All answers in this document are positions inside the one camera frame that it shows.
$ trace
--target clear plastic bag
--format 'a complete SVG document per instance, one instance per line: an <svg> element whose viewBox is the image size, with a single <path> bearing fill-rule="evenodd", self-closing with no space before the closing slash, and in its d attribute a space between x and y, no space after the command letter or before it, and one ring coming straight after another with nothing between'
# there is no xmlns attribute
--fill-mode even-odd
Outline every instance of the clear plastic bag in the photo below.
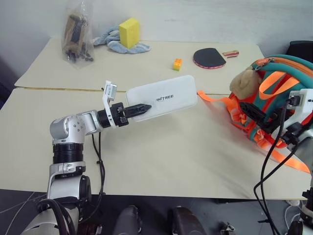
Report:
<svg viewBox="0 0 313 235"><path fill-rule="evenodd" d="M80 68L94 61L92 0L68 0L62 37L64 59Z"/></svg>

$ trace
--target stuffed animal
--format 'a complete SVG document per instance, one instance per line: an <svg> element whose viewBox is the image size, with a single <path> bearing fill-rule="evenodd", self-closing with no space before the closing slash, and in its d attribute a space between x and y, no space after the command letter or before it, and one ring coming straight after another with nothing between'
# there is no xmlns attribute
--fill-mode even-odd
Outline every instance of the stuffed animal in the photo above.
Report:
<svg viewBox="0 0 313 235"><path fill-rule="evenodd" d="M229 89L238 99L246 99L258 91L261 83L262 78L250 66L231 81Z"/></svg>

